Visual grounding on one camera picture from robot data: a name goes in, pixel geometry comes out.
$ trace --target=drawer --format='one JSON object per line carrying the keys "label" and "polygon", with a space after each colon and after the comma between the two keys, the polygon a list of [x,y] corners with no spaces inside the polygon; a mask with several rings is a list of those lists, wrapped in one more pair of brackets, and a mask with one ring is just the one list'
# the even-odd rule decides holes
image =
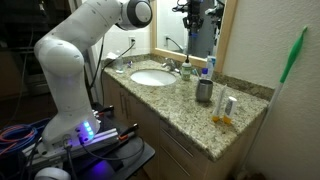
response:
{"label": "drawer", "polygon": [[181,133],[164,122],[160,122],[160,146],[168,151],[183,167],[205,173],[208,159],[196,150]]}
{"label": "drawer", "polygon": [[164,147],[160,146],[159,159],[161,180],[201,180],[204,174],[197,170],[188,170],[183,167]]}

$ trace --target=small bottle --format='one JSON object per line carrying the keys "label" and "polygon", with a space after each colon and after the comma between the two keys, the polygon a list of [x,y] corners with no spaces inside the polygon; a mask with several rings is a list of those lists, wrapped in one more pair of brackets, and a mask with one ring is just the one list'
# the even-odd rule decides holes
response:
{"label": "small bottle", "polygon": [[187,55],[187,59],[184,63],[182,63],[181,66],[181,78],[184,81],[190,80],[190,74],[191,74],[191,63],[189,61],[189,55]]}
{"label": "small bottle", "polygon": [[212,79],[215,64],[216,64],[216,57],[208,56],[207,57],[208,79]]}
{"label": "small bottle", "polygon": [[119,50],[116,51],[117,58],[115,60],[115,70],[117,73],[123,73],[123,59]]}
{"label": "small bottle", "polygon": [[237,99],[229,96],[226,109],[224,111],[223,122],[231,124],[233,115],[237,109]]}
{"label": "small bottle", "polygon": [[201,79],[207,79],[207,78],[208,78],[208,68],[202,68]]}

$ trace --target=bottle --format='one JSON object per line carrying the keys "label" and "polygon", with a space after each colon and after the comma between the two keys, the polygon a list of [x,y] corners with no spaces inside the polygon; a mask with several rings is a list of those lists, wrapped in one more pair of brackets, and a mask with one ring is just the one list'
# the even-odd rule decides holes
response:
{"label": "bottle", "polygon": [[231,124],[234,112],[237,109],[237,99],[229,96],[226,109],[224,111],[223,122],[226,124]]}
{"label": "bottle", "polygon": [[201,78],[202,79],[207,79],[208,78],[208,68],[202,68]]}
{"label": "bottle", "polygon": [[190,80],[190,74],[191,74],[191,63],[189,61],[189,55],[187,55],[187,59],[184,63],[182,63],[181,66],[181,78],[184,81]]}
{"label": "bottle", "polygon": [[119,50],[116,51],[117,58],[115,59],[115,70],[117,73],[123,73],[123,59],[120,56],[121,53]]}
{"label": "bottle", "polygon": [[222,103],[222,99],[224,97],[224,93],[226,92],[227,85],[223,86],[223,88],[220,90],[219,96],[218,96],[218,101],[216,103],[216,107],[214,108],[212,112],[212,121],[213,122],[218,122],[219,121],[219,115],[220,115],[220,107]]}
{"label": "bottle", "polygon": [[216,64],[216,57],[208,56],[207,57],[207,67],[206,67],[206,68],[208,68],[208,79],[212,79],[215,64]]}

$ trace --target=granite countertop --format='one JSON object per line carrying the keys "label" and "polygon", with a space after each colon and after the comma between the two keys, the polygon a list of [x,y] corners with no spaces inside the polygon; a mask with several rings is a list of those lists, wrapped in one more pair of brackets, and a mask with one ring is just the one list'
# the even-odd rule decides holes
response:
{"label": "granite countertop", "polygon": [[259,99],[235,89],[227,88],[221,106],[221,115],[228,96],[238,100],[232,125],[219,121],[211,121],[211,113],[215,108],[221,84],[214,83],[211,102],[199,103],[195,100],[198,78],[191,76],[190,81],[183,81],[178,73],[172,72],[177,81],[167,86],[153,87],[138,84],[130,79],[133,72],[139,69],[160,69],[160,63],[152,60],[134,63],[132,68],[118,74],[111,68],[105,72],[120,83],[139,100],[147,104],[167,123],[179,130],[199,151],[211,161],[217,161],[238,137],[267,108],[268,101]]}

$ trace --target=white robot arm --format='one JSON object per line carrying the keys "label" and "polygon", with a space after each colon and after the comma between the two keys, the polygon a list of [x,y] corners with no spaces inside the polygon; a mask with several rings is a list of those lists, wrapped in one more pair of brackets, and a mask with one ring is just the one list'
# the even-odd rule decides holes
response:
{"label": "white robot arm", "polygon": [[114,24],[133,30],[151,20],[148,0],[88,0],[36,43],[35,55],[58,109],[42,133],[40,154],[53,156],[66,136],[73,146],[79,146],[79,135],[90,142],[99,130],[85,87],[82,52]]}

